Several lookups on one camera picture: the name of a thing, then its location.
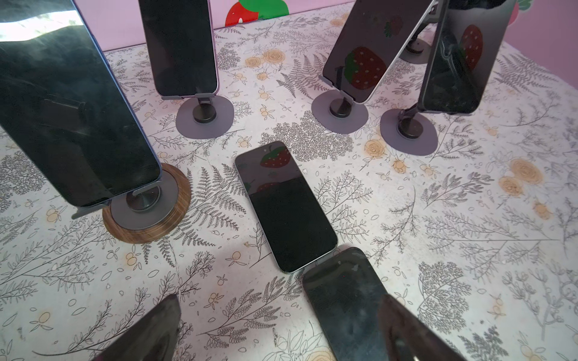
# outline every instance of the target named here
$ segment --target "phone stand base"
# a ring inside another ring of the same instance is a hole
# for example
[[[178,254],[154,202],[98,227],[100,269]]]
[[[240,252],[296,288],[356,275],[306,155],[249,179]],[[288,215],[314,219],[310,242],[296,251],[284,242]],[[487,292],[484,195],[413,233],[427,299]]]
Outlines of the phone stand base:
[[[167,235],[180,223],[191,203],[191,185],[187,177],[178,168],[162,163],[161,182],[156,188],[158,197],[143,197],[155,199],[149,204],[145,202],[144,209],[143,203],[130,199],[131,193],[112,199],[110,206],[102,210],[102,218],[111,235],[127,243],[148,243]]]
[[[411,64],[427,64],[431,49],[431,45],[421,39],[416,39],[411,46],[407,45],[403,49],[399,58]]]
[[[190,98],[181,105],[175,119],[179,133],[190,139],[212,139],[225,134],[231,128],[235,116],[233,104],[222,96],[214,96],[210,101],[216,116],[214,118],[211,116],[213,119],[207,122],[195,120],[194,113],[205,113],[199,110],[207,105],[205,103],[200,105],[198,98]]]
[[[311,112],[315,119],[329,131],[339,134],[350,134],[367,123],[369,113],[365,105],[351,103],[349,115],[337,117],[332,114],[330,107],[331,102],[340,99],[343,99],[343,95],[339,90],[326,91],[313,100]]]
[[[380,131],[383,140],[400,152],[412,155],[429,155],[438,147],[438,132],[432,122],[421,114],[413,116],[418,121],[423,132],[415,139],[403,136],[399,131],[399,112],[401,109],[389,109],[381,116]]]

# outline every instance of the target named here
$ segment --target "round wooden disc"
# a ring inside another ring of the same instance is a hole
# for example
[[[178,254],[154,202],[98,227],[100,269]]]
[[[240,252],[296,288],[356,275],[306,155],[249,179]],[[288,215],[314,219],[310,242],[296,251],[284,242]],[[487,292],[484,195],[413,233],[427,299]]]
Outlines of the round wooden disc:
[[[106,229],[114,238],[123,242],[137,244],[156,241],[172,231],[184,218],[188,206],[191,203],[191,185],[187,177],[177,167],[167,163],[161,163],[161,166],[163,170],[169,172],[177,181],[179,196],[175,208],[173,208],[162,221],[152,227],[130,230],[116,224],[110,213],[110,207],[106,207],[102,210],[102,219],[104,220]]]

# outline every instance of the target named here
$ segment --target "round gray base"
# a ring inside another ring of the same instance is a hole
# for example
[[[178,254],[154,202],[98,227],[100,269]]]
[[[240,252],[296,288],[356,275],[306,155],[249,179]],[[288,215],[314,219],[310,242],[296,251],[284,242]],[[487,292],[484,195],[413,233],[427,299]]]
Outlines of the round gray base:
[[[400,152],[413,155],[429,155],[438,147],[438,132],[426,117],[416,114],[413,118],[424,127],[424,132],[417,139],[408,139],[398,130],[398,115],[401,109],[389,109],[381,116],[379,125],[383,140],[390,147]]]
[[[166,170],[162,171],[161,197],[158,202],[144,211],[135,212],[128,207],[127,196],[113,198],[110,213],[114,221],[125,229],[145,229],[162,221],[175,207],[179,196],[179,187],[175,178]]]
[[[190,98],[181,105],[175,124],[179,133],[191,139],[212,139],[225,134],[233,125],[235,109],[227,98],[215,96],[211,98],[217,110],[217,117],[208,123],[199,123],[192,117],[192,110],[199,105],[199,99]]]
[[[335,99],[343,99],[343,95],[339,90],[329,90],[316,97],[311,104],[311,112],[322,126],[335,133],[349,134],[367,123],[369,113],[363,104],[353,103],[351,114],[346,118],[337,118],[331,114],[329,105]]]
[[[422,50],[421,54],[412,54],[409,51],[403,49],[399,58],[412,64],[427,64],[429,61],[429,53],[432,50],[431,45],[421,39],[417,39],[412,44],[412,48],[416,50]]]

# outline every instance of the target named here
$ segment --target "black phone screen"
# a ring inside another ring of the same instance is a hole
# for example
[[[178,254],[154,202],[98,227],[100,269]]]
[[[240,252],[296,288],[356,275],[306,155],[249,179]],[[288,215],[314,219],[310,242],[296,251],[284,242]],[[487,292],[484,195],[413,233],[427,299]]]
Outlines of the black phone screen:
[[[357,0],[323,67],[323,76],[366,101],[401,53],[433,0]]]
[[[0,2],[0,125],[73,206],[161,173],[70,0]]]
[[[377,320],[387,291],[359,248],[307,271],[303,288],[337,360],[388,359]]]
[[[162,96],[217,91],[208,0],[139,0],[154,84]]]
[[[448,0],[438,24],[419,108],[473,113],[486,84],[516,0]]]
[[[235,166],[282,271],[296,271],[335,248],[337,235],[285,144],[240,154]]]

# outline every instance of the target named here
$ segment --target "white patterned tabletop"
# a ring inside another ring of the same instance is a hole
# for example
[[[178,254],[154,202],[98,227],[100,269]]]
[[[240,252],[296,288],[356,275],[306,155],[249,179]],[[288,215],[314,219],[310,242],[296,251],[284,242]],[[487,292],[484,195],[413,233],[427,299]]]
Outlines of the white patterned tabletop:
[[[475,114],[428,114],[439,147],[408,156],[378,129],[420,90],[425,65],[398,61],[368,123],[328,132],[310,104],[350,7],[216,30],[235,123],[212,140],[176,131],[182,101],[156,93],[146,46],[107,53],[154,151],[191,181],[187,216],[151,244],[115,240],[99,214],[71,221],[1,134],[0,361],[87,360],[177,290],[174,360],[334,360],[232,168],[272,140],[289,146],[340,244],[364,250],[387,290],[467,359],[576,359],[578,91],[504,44]]]

